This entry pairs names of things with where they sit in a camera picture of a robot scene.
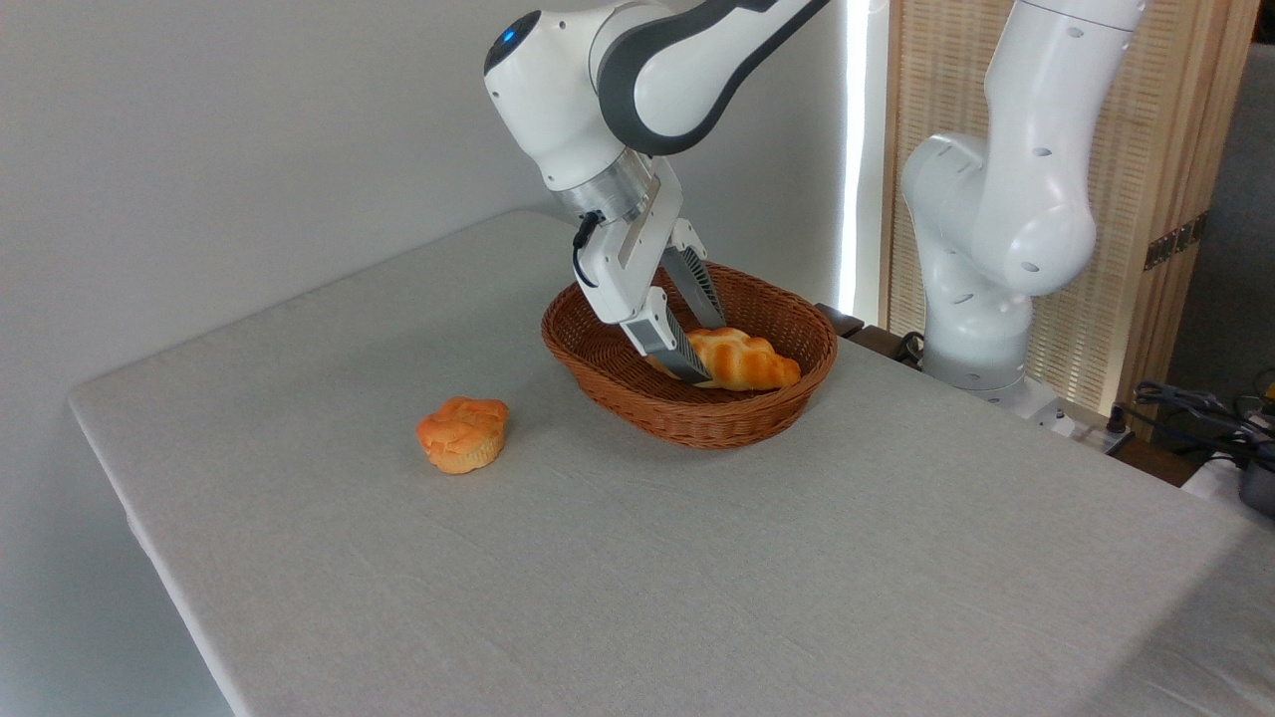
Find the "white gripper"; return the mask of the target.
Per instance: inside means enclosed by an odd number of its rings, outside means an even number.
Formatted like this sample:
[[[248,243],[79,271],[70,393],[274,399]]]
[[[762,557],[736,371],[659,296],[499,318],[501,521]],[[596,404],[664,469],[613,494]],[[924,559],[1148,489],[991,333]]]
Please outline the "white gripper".
[[[706,330],[727,327],[720,299],[705,264],[706,250],[681,218],[683,191],[668,159],[652,165],[652,182],[629,214],[603,225],[580,250],[578,285],[593,313],[620,324],[635,350],[687,384],[713,381],[688,336],[666,302],[666,290],[652,287],[663,269],[697,323]]]

